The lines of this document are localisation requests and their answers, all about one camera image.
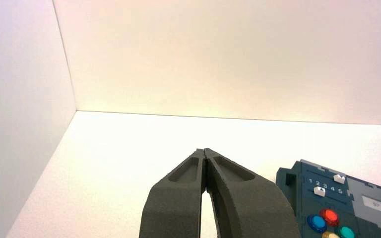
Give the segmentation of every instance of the white wall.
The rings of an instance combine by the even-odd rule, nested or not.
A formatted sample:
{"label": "white wall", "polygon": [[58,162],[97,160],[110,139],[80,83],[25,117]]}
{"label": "white wall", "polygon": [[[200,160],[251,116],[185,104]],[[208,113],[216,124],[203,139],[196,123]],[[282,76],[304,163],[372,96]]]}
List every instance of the white wall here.
{"label": "white wall", "polygon": [[[210,147],[275,181],[306,159],[381,185],[381,125],[77,112],[8,238],[136,238],[150,188]],[[209,197],[201,237],[216,237]]]}
{"label": "white wall", "polygon": [[52,1],[0,1],[0,238],[74,112]]}
{"label": "white wall", "polygon": [[381,0],[55,0],[85,111],[381,124]]}

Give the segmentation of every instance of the white slider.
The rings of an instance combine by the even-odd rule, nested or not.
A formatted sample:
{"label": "white slider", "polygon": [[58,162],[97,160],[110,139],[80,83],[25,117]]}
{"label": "white slider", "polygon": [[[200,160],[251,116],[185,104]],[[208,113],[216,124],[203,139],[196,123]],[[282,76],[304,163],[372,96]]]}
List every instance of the white slider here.
{"label": "white slider", "polygon": [[334,175],[334,181],[344,184],[345,183],[345,176],[344,175]]}
{"label": "white slider", "polygon": [[323,187],[317,186],[313,189],[313,192],[318,196],[325,197],[326,190]]}

